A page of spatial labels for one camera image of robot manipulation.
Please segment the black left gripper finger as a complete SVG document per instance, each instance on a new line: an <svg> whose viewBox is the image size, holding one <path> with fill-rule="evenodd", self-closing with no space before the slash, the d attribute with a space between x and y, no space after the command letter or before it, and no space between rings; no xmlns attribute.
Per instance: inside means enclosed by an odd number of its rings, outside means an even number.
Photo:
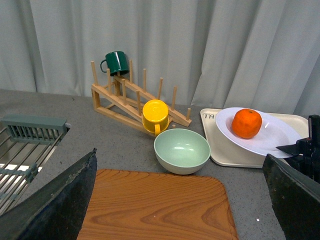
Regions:
<svg viewBox="0 0 320 240"><path fill-rule="evenodd" d="M2 240L75 240L97 173L96 149L0 217Z"/></svg>

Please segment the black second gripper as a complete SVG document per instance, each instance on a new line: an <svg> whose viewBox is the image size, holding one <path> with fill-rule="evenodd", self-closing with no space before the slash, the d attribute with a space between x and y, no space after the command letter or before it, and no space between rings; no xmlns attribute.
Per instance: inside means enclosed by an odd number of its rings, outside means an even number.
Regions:
<svg viewBox="0 0 320 240"><path fill-rule="evenodd" d="M287 240L320 238L320 116L308 117L308 137L276 147L289 164L268 154L263 174L272 208Z"/></svg>

